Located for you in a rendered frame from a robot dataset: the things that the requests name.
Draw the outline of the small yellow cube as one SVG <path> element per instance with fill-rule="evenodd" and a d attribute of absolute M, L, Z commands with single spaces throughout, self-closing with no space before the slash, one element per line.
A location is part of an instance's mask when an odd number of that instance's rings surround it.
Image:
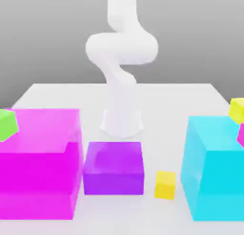
<path fill-rule="evenodd" d="M 157 171 L 154 197 L 173 200 L 175 194 L 175 180 L 175 172 Z"/>
<path fill-rule="evenodd" d="M 244 98 L 231 99 L 229 117 L 237 124 L 244 123 Z"/>

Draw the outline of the small green cube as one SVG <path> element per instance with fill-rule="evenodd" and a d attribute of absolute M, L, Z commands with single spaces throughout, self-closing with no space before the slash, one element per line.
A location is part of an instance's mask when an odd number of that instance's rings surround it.
<path fill-rule="evenodd" d="M 19 130 L 14 111 L 0 109 L 0 142 L 7 140 Z"/>

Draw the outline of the small magenta cube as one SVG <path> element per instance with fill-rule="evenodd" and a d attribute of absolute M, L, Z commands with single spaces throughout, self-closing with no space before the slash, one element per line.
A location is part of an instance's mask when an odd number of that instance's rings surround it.
<path fill-rule="evenodd" d="M 237 135 L 237 142 L 244 148 L 244 123 L 240 124 L 240 128 Z"/>

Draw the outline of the large purple box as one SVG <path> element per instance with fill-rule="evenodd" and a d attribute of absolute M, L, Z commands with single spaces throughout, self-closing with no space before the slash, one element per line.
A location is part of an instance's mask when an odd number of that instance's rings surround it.
<path fill-rule="evenodd" d="M 89 142 L 83 168 L 86 195 L 142 195 L 140 142 Z"/>

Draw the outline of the large magenta box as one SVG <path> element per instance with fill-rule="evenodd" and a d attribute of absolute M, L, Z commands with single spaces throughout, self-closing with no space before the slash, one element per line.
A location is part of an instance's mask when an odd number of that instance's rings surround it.
<path fill-rule="evenodd" d="M 0 220 L 71 220 L 81 185 L 78 109 L 12 109 L 19 130 L 0 142 Z"/>

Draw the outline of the large cyan box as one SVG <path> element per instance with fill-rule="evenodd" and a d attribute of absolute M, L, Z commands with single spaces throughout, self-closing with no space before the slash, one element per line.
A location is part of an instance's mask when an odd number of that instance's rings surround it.
<path fill-rule="evenodd" d="M 195 221 L 244 221 L 244 147 L 228 116 L 190 116 L 181 183 Z"/>

